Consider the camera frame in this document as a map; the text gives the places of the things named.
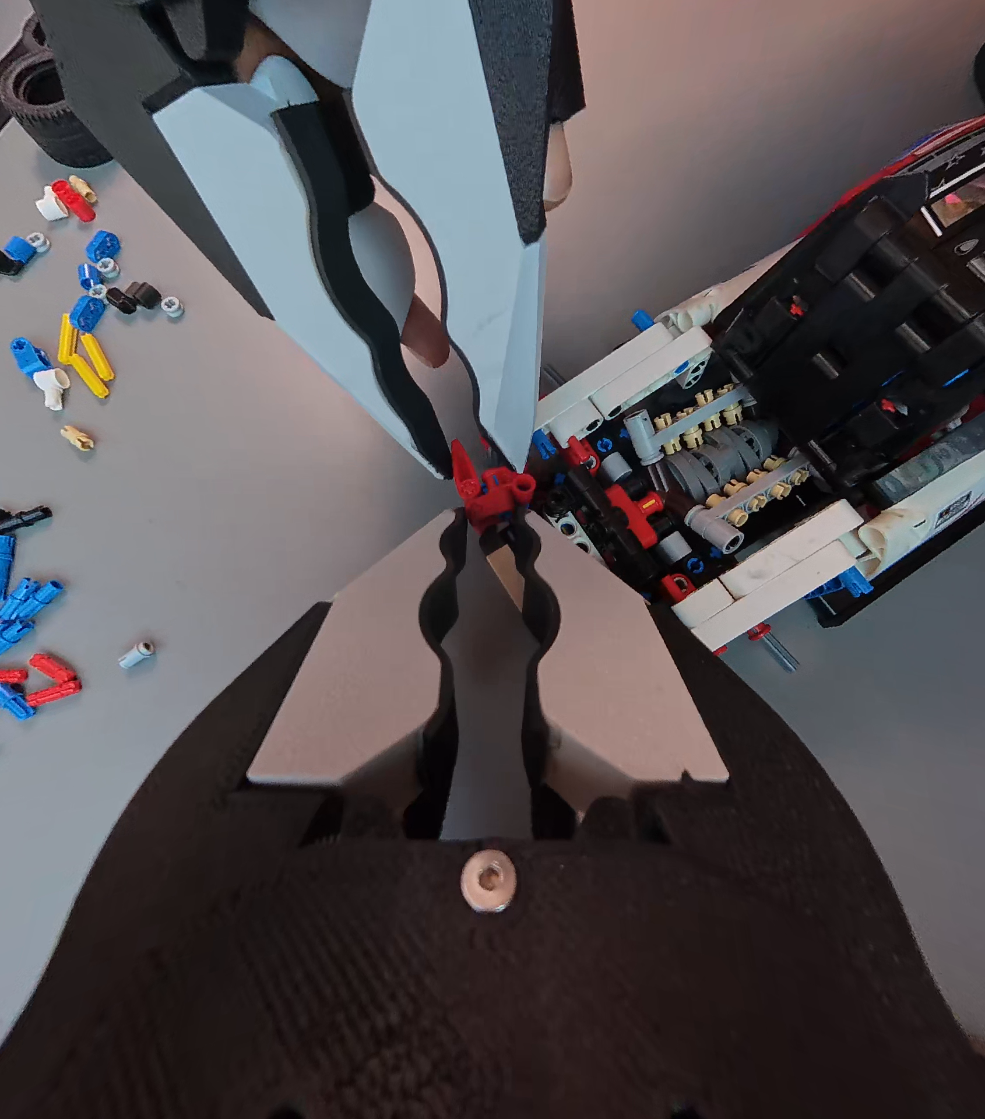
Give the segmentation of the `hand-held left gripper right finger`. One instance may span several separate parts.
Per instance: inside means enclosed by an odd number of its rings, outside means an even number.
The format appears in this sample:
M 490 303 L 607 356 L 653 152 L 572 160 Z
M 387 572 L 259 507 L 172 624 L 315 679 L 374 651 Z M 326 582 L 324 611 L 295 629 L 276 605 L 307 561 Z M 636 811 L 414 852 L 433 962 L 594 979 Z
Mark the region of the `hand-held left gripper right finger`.
M 729 771 L 642 596 L 535 513 L 517 516 L 522 615 L 537 649 L 522 747 L 535 837 L 592 803 Z

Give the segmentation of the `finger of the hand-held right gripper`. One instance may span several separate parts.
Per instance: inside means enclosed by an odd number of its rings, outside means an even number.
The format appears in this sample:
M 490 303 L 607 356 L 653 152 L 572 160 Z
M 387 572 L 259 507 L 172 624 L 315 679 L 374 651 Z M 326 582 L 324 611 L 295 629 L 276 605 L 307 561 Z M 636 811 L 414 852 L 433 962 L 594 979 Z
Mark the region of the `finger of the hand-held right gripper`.
M 374 1 L 351 87 L 433 248 L 480 426 L 516 470 L 540 391 L 548 76 L 548 2 Z
M 248 83 L 197 87 L 152 119 L 276 327 L 451 478 L 444 431 L 402 352 L 416 299 L 410 246 L 304 73 L 264 57 Z

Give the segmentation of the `toy brick race car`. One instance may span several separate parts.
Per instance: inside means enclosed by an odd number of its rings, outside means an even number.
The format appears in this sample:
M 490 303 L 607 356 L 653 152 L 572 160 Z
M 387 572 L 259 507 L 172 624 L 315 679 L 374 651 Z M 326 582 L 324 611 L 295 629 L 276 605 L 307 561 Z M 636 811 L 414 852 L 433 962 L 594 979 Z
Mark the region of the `toy brick race car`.
M 985 114 L 635 325 L 541 397 L 535 507 L 712 651 L 839 623 L 985 501 Z

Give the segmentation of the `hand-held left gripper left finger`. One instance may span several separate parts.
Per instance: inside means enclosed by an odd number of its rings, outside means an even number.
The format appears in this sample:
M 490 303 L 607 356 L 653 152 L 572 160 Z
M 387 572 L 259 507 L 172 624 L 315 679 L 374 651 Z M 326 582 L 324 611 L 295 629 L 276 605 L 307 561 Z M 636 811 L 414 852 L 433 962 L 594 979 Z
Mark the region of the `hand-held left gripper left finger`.
M 373 798 L 407 837 L 441 836 L 459 739 L 444 638 L 466 554 L 465 513 L 440 513 L 334 598 L 248 782 Z

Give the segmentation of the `person's right hand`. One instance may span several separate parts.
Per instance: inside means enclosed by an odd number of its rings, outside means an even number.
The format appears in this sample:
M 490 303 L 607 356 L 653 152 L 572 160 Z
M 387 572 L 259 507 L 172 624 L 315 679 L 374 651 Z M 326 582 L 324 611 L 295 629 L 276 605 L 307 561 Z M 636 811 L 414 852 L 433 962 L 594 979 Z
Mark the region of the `person's right hand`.
M 243 45 L 233 63 L 237 79 L 250 82 L 254 78 L 260 64 L 266 57 L 284 57 L 304 73 L 304 76 L 317 83 L 319 93 L 335 95 L 338 86 L 321 72 L 310 66 L 304 57 L 297 54 L 268 23 L 250 12 L 245 23 Z M 565 122 L 573 117 L 584 106 L 584 100 L 576 97 L 573 82 L 569 79 L 569 63 L 555 62 L 555 86 L 553 92 L 552 117 L 548 120 L 546 141 L 546 162 L 543 184 L 543 208 L 552 211 L 563 205 L 573 186 L 569 141 L 565 137 Z M 429 368 L 444 366 L 451 351 L 445 339 L 444 326 L 438 316 L 423 302 L 413 295 L 404 321 L 401 341 L 416 355 Z

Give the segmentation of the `scattered small loose bricks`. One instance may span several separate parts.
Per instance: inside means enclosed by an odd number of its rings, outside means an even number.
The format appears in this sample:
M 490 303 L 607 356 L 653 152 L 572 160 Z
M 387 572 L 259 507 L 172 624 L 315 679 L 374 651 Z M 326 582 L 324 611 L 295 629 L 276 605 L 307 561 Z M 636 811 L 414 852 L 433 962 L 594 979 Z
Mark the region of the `scattered small loose bricks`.
M 91 225 L 96 220 L 97 192 L 79 175 L 68 173 L 44 185 L 35 203 L 46 223 L 79 220 Z M 38 258 L 51 250 L 51 239 L 43 231 L 32 231 L 10 237 L 0 246 L 0 278 L 17 279 Z M 56 360 L 26 337 L 16 337 L 9 351 L 18 372 L 24 374 L 41 393 L 46 410 L 63 412 L 65 398 L 72 387 L 69 373 L 74 372 L 95 399 L 107 399 L 115 372 L 107 359 L 97 330 L 107 309 L 120 316 L 137 316 L 147 311 L 179 320 L 185 316 L 185 304 L 173 295 L 166 295 L 149 282 L 132 281 L 126 286 L 113 282 L 121 279 L 119 255 L 122 243 L 118 234 L 98 228 L 87 241 L 78 265 L 79 298 L 62 316 L 57 332 Z M 64 424 L 60 438 L 81 455 L 95 450 L 90 433 L 73 424 Z

